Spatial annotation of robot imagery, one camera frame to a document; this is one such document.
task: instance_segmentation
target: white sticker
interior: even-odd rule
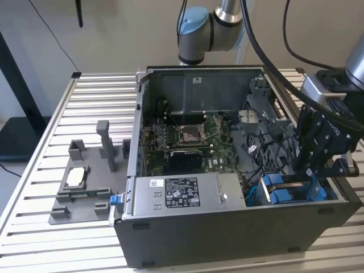
[[[163,187],[164,179],[151,179],[150,186],[151,187]]]

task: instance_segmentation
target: power supply label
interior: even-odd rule
[[[166,183],[166,207],[184,208],[200,206],[197,177],[170,178]]]

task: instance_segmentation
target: metal case panel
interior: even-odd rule
[[[348,207],[268,206],[124,220],[114,228],[129,267],[172,266],[305,251]]]

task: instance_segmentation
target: blue latch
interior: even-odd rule
[[[110,206],[119,206],[122,204],[121,195],[111,195],[110,196]]]

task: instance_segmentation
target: black stand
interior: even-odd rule
[[[0,32],[0,69],[26,117],[10,118],[0,131],[0,161],[26,162],[38,145],[48,118],[43,118]]]

